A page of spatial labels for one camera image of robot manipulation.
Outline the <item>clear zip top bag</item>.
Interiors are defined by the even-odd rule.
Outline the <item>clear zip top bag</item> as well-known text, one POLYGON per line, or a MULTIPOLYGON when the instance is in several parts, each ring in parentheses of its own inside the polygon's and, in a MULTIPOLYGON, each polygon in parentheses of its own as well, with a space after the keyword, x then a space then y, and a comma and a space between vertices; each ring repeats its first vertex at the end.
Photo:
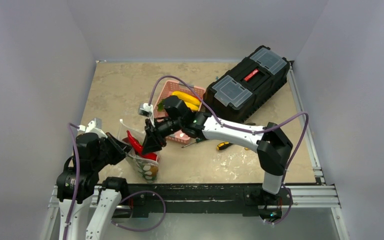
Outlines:
POLYGON ((117 138, 130 146, 125 160, 136 174, 149 184, 156 182, 161 158, 158 151, 142 154, 145 131, 132 128, 120 119, 117 138))

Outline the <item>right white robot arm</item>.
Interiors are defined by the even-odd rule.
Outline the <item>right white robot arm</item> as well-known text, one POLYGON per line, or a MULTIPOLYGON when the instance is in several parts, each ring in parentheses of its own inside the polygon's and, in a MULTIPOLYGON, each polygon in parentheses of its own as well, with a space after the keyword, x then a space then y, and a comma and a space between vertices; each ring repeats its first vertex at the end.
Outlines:
POLYGON ((178 131, 191 138, 229 142, 257 153, 264 170, 262 200, 272 204, 280 198, 293 144, 278 125, 273 122, 268 126, 246 125, 218 119, 207 112, 192 111, 176 96, 166 98, 163 108, 167 116, 161 120, 154 117, 153 106, 149 103, 141 104, 138 109, 139 115, 147 118, 143 154, 161 151, 167 145, 166 138, 178 131))

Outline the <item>pink plastic basket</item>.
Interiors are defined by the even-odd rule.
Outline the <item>pink plastic basket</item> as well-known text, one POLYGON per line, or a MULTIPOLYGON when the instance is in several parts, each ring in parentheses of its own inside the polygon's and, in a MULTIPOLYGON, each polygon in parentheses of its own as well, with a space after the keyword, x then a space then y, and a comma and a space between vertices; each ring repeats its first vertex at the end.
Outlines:
MULTIPOLYGON (((171 100, 169 102, 171 104, 174 103, 174 100, 172 98, 172 96, 173 96, 172 92, 174 92, 174 91, 180 91, 180 92, 187 93, 187 94, 189 94, 189 95, 191 95, 197 99, 198 98, 203 99, 204 94, 206 93, 206 89, 203 87, 200 87, 200 86, 190 85, 190 84, 188 86, 186 86, 185 84, 181 83, 178 80, 165 81, 165 83, 162 87, 162 90, 158 92, 159 95, 153 104, 153 107, 154 107, 154 113, 153 114, 154 114, 154 118, 156 119, 156 121, 162 122, 163 120, 165 120, 166 118, 169 117, 169 114, 166 112, 165 109, 162 112, 158 112, 157 111, 157 105, 162 99, 167 99, 169 97, 171 97, 171 100)), ((175 97, 175 99, 178 102, 183 102, 185 104, 185 102, 183 100, 180 100, 177 96, 175 97)), ((199 112, 199 111, 201 111, 202 107, 203 107, 203 104, 200 103, 198 111, 192 111, 191 109, 190 109, 190 111, 199 112)))

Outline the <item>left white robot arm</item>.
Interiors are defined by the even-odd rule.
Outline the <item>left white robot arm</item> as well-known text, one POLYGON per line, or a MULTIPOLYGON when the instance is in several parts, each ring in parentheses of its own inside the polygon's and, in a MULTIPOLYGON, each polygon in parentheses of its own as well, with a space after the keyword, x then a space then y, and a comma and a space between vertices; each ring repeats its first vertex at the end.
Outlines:
POLYGON ((59 239, 101 240, 117 205, 129 199, 127 180, 107 177, 98 184, 99 172, 116 165, 132 150, 110 133, 82 133, 73 140, 73 152, 56 180, 61 216, 59 239))

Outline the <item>yellow lemon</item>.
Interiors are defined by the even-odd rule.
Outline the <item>yellow lemon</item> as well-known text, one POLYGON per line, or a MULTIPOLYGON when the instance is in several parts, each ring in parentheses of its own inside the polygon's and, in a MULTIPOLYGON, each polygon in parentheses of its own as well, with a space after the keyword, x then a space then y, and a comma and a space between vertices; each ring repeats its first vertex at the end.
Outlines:
POLYGON ((158 174, 158 171, 159 171, 159 167, 158 166, 155 166, 155 165, 152 165, 150 167, 150 169, 147 171, 148 175, 151 176, 151 177, 156 177, 157 174, 158 174))

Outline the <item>yellow banana bunch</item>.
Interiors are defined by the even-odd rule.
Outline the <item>yellow banana bunch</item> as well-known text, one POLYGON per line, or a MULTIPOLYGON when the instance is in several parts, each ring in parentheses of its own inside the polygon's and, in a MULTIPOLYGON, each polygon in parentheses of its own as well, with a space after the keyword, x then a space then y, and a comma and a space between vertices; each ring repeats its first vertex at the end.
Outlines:
POLYGON ((201 102, 194 96, 189 95, 182 91, 174 91, 171 94, 172 96, 178 97, 180 100, 184 101, 186 106, 192 111, 198 111, 200 109, 201 102))

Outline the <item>red chili pepper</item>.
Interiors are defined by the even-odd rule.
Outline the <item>red chili pepper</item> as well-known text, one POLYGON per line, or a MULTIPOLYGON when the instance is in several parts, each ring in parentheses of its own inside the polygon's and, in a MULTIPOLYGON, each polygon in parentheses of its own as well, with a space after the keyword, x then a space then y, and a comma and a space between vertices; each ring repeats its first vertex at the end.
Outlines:
POLYGON ((143 146, 140 144, 140 142, 131 134, 129 130, 126 131, 128 141, 132 148, 134 149, 135 153, 141 157, 143 157, 143 146))

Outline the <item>green bell pepper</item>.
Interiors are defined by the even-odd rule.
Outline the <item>green bell pepper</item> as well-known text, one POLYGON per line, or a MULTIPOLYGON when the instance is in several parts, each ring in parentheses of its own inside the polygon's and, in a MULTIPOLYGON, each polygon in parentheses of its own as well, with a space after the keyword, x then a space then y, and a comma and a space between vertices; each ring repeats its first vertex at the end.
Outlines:
POLYGON ((159 164, 153 161, 137 161, 134 164, 135 171, 141 176, 147 183, 153 183, 158 179, 158 173, 156 177, 151 177, 148 175, 148 170, 151 166, 157 166, 159 171, 159 164))

